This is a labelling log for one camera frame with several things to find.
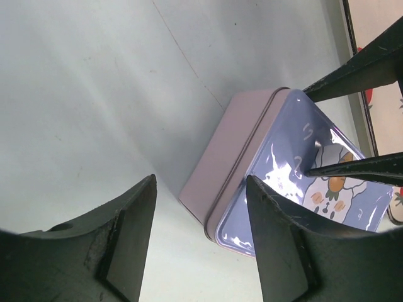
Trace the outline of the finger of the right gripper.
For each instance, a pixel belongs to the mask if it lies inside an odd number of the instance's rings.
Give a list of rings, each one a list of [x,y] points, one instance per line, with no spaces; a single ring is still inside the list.
[[[345,176],[390,186],[402,185],[402,152],[310,169],[308,177]]]
[[[401,79],[402,18],[399,18],[340,68],[304,89],[304,93],[316,103]]]

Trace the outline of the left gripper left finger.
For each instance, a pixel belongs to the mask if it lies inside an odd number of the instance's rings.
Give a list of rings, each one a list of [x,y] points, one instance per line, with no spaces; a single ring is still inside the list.
[[[2,231],[1,300],[138,301],[156,199],[149,175],[47,231]]]

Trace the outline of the silver tin lid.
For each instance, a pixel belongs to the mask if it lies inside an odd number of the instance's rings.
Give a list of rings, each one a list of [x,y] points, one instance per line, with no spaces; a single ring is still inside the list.
[[[391,186],[350,177],[308,177],[312,168],[362,159],[362,153],[302,91],[290,89],[246,175],[221,217],[216,243],[254,256],[247,176],[332,221],[374,232],[392,199]]]

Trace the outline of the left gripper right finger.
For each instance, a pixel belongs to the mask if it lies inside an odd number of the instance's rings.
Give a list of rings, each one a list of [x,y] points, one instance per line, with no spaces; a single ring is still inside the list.
[[[402,229],[368,232],[320,216],[247,177],[265,301],[401,301]]]

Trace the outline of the silver tin box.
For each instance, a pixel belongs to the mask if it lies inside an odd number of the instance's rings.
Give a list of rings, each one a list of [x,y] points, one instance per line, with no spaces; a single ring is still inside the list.
[[[179,194],[181,203],[213,237],[226,207],[243,180],[290,89],[236,94]]]

